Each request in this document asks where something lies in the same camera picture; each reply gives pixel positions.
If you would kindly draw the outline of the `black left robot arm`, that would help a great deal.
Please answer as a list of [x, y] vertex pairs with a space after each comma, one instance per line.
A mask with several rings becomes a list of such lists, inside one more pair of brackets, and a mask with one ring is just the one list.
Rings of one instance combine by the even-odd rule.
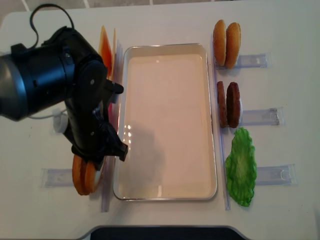
[[0, 114], [21, 121], [60, 102], [62, 132], [72, 152], [100, 167], [104, 157], [124, 161], [128, 146], [109, 121], [108, 106], [122, 85], [107, 78], [101, 56], [75, 29], [62, 27], [40, 47], [19, 43], [0, 58]]

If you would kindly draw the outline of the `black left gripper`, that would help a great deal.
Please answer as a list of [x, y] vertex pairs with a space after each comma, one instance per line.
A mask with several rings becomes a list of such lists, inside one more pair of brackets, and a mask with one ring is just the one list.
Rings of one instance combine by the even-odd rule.
[[94, 160], [97, 171], [106, 156], [119, 157], [124, 162], [128, 154], [128, 146], [105, 120], [104, 103], [117, 103], [124, 92], [121, 84], [107, 79], [107, 73], [98, 59], [71, 64], [64, 70], [68, 126], [63, 135], [75, 155]]

